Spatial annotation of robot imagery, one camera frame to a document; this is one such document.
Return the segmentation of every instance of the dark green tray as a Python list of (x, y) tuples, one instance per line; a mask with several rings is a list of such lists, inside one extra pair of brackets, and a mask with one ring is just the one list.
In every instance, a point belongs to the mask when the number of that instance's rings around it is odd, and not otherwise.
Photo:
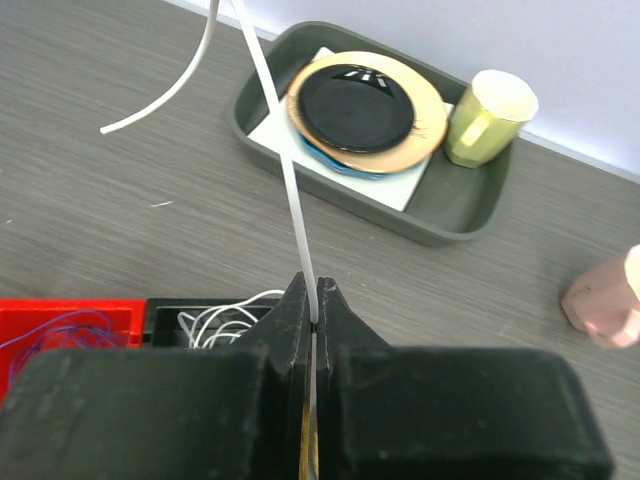
[[(334, 52), (361, 50), (396, 58), (427, 78), (444, 101), (454, 105), (466, 87), (464, 82), (373, 40), (328, 23), (307, 22), (280, 35), (267, 55), (280, 98), (296, 73), (321, 47)], [(267, 105), (254, 70), (235, 98), (231, 127), (250, 151), (251, 161), (282, 176), (277, 154), (247, 137), (266, 114)], [(295, 168), (303, 190), (399, 235), (425, 245), (439, 245), (473, 240), (491, 226), (510, 183), (511, 150), (509, 145), (493, 161), (473, 170), (452, 164), (441, 148), (436, 150), (404, 212), (300, 165)]]

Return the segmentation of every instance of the gray wooden desk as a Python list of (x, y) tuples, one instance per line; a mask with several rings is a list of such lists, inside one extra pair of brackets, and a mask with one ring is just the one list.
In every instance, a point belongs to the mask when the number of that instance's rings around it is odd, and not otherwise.
[[(1, 296), (249, 296), (288, 284), (299, 266), (283, 185), (240, 153), (224, 114), (251, 65), (239, 32), (217, 27), (169, 105), (98, 133), (165, 91), (203, 27), (158, 0), (0, 1)], [(558, 296), (640, 241), (640, 186), (524, 143), (516, 177), (490, 236), (439, 250), (302, 194), (316, 274), (336, 278), (394, 344), (564, 355), (618, 478), (636, 479), (640, 348), (598, 350)]]

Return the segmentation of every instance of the yellow cup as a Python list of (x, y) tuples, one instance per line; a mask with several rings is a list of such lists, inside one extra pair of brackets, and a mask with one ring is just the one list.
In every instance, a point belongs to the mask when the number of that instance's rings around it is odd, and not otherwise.
[(444, 149), (456, 165), (492, 160), (538, 111), (538, 98), (521, 78), (499, 70), (478, 73), (449, 124)]

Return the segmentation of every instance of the blue plate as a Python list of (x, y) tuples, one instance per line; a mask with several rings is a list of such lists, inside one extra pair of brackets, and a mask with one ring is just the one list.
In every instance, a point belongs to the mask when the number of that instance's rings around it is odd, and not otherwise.
[(366, 180), (380, 180), (381, 178), (385, 178), (387, 175), (393, 175), (392, 173), (363, 172), (361, 170), (356, 170), (354, 168), (347, 167), (346, 165), (343, 165), (340, 162), (337, 162), (336, 160), (331, 158), (329, 155), (324, 153), (322, 150), (316, 148), (314, 145), (312, 145), (302, 135), (300, 135), (300, 138), (301, 138), (302, 144), (304, 145), (304, 148), (307, 150), (307, 152), (309, 152), (311, 154), (311, 156), (313, 156), (313, 158), (318, 160), (323, 165), (329, 167), (334, 172), (337, 172), (337, 173), (340, 173), (342, 175), (346, 175), (346, 176), (349, 176), (349, 177), (364, 178)]

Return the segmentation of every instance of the blue wire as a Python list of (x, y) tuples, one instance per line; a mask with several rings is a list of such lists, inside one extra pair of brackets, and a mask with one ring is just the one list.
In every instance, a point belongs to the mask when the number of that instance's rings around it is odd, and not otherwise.
[[(59, 341), (62, 335), (64, 335), (64, 339), (62, 340), (63, 346), (64, 344), (66, 344), (66, 342), (69, 339), (71, 339), (76, 346), (79, 346), (82, 349), (92, 348), (93, 346), (99, 346), (101, 342), (109, 342), (110, 346), (112, 347), (118, 346), (116, 343), (116, 340), (121, 341), (123, 344), (125, 343), (125, 339), (121, 335), (112, 331), (113, 326), (111, 324), (111, 320), (107, 315), (105, 315), (103, 312), (100, 312), (98, 310), (85, 309), (85, 310), (76, 310), (73, 312), (65, 313), (63, 315), (59, 315), (49, 320), (48, 322), (45, 322), (42, 325), (39, 325), (38, 327), (30, 330), (24, 335), (13, 338), (7, 342), (4, 342), (3, 344), (0, 345), (0, 350), (16, 342), (24, 340), (25, 338), (30, 337), (34, 333), (38, 332), (43, 328), (46, 328), (47, 326), (53, 323), (66, 320), (77, 315), (84, 315), (84, 314), (93, 314), (101, 317), (107, 324), (107, 330), (104, 330), (95, 326), (91, 326), (91, 325), (61, 325), (61, 326), (53, 327), (49, 330), (42, 332), (38, 336), (36, 341), (33, 342), (33, 344), (29, 348), (22, 350), (18, 354), (14, 355), (14, 357), (11, 359), (11, 363), (9, 365), (9, 375), (8, 375), (9, 378), (7, 379), (8, 380), (7, 383), (9, 384), (9, 387), (11, 387), (13, 381), (15, 380), (15, 377), (20, 372), (20, 370), (22, 370), (22, 368), (34, 355), (42, 351), (47, 345), (49, 345), (53, 341)], [(80, 330), (86, 330), (88, 332), (87, 338), (91, 338), (92, 336), (98, 336), (99, 339), (97, 340), (97, 344), (91, 345), (87, 343), (84, 339), (80, 338), (79, 336), (73, 335), (78, 333)]]
[(71, 318), (74, 317), (76, 315), (83, 315), (83, 314), (87, 314), (87, 313), (91, 313), (91, 314), (95, 314), (98, 315), (100, 317), (102, 317), (106, 322), (107, 322), (107, 332), (112, 333), (111, 332), (111, 320), (109, 320), (109, 317), (107, 317), (104, 313), (99, 312), (98, 310), (76, 310), (75, 312), (69, 312), (69, 313), (65, 313), (63, 315), (60, 315), (54, 319), (49, 320), (46, 323), (43, 323), (42, 325), (37, 326), (36, 328), (34, 328), (33, 330), (25, 333), (24, 335), (20, 335), (19, 337), (13, 338), (7, 342), (4, 342), (3, 344), (0, 345), (0, 350), (2, 350), (5, 347), (8, 347), (9, 345), (13, 345), (16, 342), (19, 342), (20, 340), (24, 340), (25, 338), (30, 337), (31, 335), (33, 335), (35, 332), (37, 332), (38, 330), (47, 327), (48, 325), (51, 325), (52, 323), (56, 323), (56, 322), (60, 322), (61, 320), (66, 320), (67, 318)]

